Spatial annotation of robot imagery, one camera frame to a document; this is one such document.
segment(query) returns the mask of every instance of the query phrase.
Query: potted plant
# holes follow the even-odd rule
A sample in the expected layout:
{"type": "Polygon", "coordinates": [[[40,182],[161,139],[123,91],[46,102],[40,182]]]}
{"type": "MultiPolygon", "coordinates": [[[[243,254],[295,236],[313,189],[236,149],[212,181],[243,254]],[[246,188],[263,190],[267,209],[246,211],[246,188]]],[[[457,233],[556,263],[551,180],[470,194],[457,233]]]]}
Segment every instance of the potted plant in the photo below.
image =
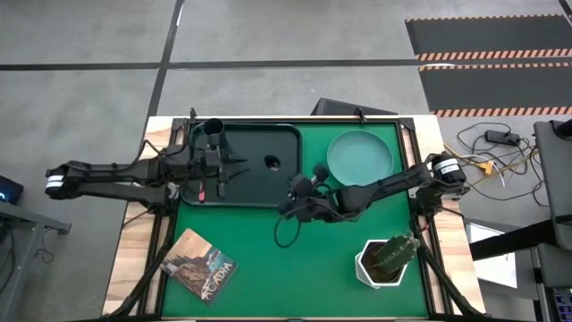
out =
{"type": "Polygon", "coordinates": [[[355,258],[357,279],[375,289],[399,286],[417,248],[419,241],[412,236],[368,240],[355,258]]]}

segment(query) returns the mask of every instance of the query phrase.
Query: white paper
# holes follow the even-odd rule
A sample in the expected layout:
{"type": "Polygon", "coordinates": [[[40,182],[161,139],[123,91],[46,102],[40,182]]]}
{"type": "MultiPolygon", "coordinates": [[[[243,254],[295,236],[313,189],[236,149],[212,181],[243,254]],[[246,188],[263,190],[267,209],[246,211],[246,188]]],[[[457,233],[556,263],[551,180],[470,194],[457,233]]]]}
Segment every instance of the white paper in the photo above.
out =
{"type": "MultiPolygon", "coordinates": [[[[468,225],[469,242],[478,242],[500,234],[503,234],[503,232],[481,225],[468,225]]],[[[475,262],[475,271],[478,278],[482,278],[496,284],[517,288],[515,253],[477,260],[475,262]]]]}

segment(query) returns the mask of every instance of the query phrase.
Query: cactus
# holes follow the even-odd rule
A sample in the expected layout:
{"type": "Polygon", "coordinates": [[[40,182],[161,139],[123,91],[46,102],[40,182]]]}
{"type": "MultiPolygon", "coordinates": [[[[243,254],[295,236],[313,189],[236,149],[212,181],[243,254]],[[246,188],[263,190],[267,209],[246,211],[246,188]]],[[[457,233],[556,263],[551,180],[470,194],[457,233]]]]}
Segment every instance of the cactus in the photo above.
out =
{"type": "Polygon", "coordinates": [[[405,266],[419,248],[419,241],[412,236],[396,236],[376,251],[373,265],[383,275],[390,275],[405,266]]]}

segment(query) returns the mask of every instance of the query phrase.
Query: book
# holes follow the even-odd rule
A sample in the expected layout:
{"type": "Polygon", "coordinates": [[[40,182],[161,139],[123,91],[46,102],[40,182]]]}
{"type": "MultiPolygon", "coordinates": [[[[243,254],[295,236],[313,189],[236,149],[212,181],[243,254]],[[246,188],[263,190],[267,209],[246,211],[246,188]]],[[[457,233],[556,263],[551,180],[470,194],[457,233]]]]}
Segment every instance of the book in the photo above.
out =
{"type": "Polygon", "coordinates": [[[237,265],[200,235],[187,229],[161,263],[161,269],[209,305],[237,265]]]}

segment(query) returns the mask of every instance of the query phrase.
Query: black floor mat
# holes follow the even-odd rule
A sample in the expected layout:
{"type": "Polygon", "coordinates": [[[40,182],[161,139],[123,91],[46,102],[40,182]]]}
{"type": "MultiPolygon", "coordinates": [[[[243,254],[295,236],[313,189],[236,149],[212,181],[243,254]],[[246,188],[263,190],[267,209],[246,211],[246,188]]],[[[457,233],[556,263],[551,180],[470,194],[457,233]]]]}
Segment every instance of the black floor mat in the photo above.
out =
{"type": "Polygon", "coordinates": [[[572,114],[572,62],[419,67],[441,117],[572,114]]]}
{"type": "Polygon", "coordinates": [[[411,19],[406,25],[423,61],[572,56],[572,28],[559,14],[411,19]]]}

